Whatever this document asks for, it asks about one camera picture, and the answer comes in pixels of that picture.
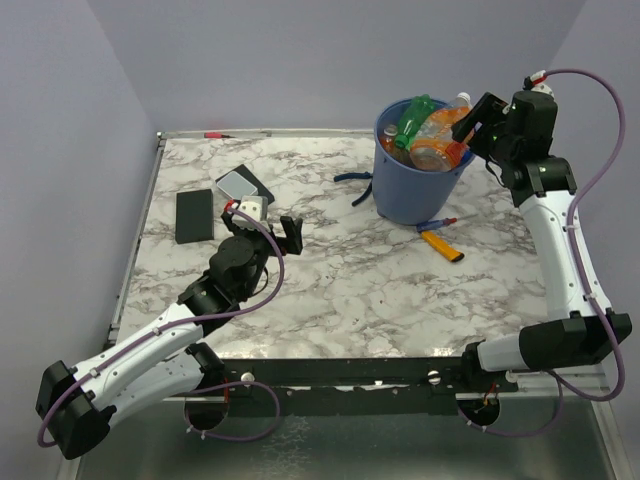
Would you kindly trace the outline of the crushed orange label bottle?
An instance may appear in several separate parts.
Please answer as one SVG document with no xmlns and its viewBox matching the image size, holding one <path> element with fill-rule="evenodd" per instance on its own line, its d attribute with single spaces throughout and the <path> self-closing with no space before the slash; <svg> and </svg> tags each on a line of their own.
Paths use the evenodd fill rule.
<svg viewBox="0 0 640 480">
<path fill-rule="evenodd" d="M 422 171 L 446 172 L 456 168 L 464 156 L 468 134 L 463 142 L 452 137 L 452 126 L 463 119 L 471 110 L 471 97 L 460 92 L 443 108 L 433 112 L 416 133 L 409 157 L 413 165 Z"/>
</svg>

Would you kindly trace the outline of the green bear shaped bottle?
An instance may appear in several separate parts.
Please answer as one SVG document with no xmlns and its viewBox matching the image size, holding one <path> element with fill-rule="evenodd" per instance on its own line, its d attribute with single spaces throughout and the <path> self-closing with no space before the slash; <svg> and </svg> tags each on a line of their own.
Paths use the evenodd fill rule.
<svg viewBox="0 0 640 480">
<path fill-rule="evenodd" d="M 433 113 L 435 105 L 428 94 L 414 97 L 397 124 L 394 145 L 406 149 L 425 120 Z"/>
</svg>

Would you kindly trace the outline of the blue plastic bin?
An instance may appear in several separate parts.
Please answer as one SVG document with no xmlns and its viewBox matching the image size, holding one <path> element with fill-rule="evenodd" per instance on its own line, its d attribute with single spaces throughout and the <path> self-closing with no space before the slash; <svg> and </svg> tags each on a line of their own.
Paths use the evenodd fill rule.
<svg viewBox="0 0 640 480">
<path fill-rule="evenodd" d="M 397 161 L 383 148 L 379 137 L 384 127 L 399 121 L 410 103 L 410 98 L 391 103 L 375 121 L 371 186 L 380 216 L 400 225 L 415 226 L 440 212 L 475 156 L 467 151 L 460 164 L 448 172 L 417 170 Z"/>
</svg>

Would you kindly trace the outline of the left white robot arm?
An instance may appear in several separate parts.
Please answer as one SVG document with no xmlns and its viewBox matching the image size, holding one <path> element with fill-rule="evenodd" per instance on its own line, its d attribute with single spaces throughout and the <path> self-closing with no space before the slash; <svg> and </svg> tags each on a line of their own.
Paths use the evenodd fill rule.
<svg viewBox="0 0 640 480">
<path fill-rule="evenodd" d="M 281 217 L 284 233 L 278 236 L 265 210 L 249 202 L 232 204 L 222 219 L 230 237 L 203 274 L 155 320 L 87 360 L 73 366 L 56 361 L 44 370 L 35 405 L 39 447 L 78 458 L 128 415 L 174 394 L 210 394 L 224 381 L 223 366 L 203 340 L 275 298 L 283 269 L 265 299 L 245 304 L 269 258 L 282 262 L 286 255 L 301 254 L 303 221 Z"/>
</svg>

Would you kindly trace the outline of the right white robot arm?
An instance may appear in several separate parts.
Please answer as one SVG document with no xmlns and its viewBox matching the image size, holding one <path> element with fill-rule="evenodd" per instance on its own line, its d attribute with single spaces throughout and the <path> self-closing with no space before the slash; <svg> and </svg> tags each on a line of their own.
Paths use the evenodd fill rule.
<svg viewBox="0 0 640 480">
<path fill-rule="evenodd" d="M 518 333 L 476 344 L 477 357 L 459 367 L 461 383 L 481 391 L 496 371 L 544 371 L 593 365 L 632 332 L 626 313 L 617 313 L 602 290 L 571 203 L 577 185 L 569 163 L 550 154 L 557 105 L 547 93 L 519 91 L 511 102 L 485 93 L 452 127 L 456 141 L 499 167 L 524 218 L 539 258 L 546 292 L 547 321 Z"/>
</svg>

